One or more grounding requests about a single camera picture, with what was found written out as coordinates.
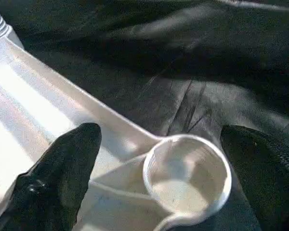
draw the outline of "black fabric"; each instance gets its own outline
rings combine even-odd
[[[0,0],[0,12],[27,51],[154,134],[221,147],[222,127],[240,125],[289,147],[289,0]],[[235,171],[216,216],[175,230],[260,230]]]
[[[263,230],[289,230],[289,147],[241,126],[223,127],[221,143]]]

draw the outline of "white plastic tray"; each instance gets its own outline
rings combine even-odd
[[[145,154],[163,138],[120,116],[8,38],[0,39],[0,201],[52,141],[84,122],[101,126],[102,145],[74,230],[173,226],[142,178]]]

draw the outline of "plastic tray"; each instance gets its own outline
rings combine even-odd
[[[122,117],[7,38],[0,39],[0,201],[52,141],[84,122],[101,126],[102,145],[73,230],[173,226],[142,179],[145,153],[163,138]]]

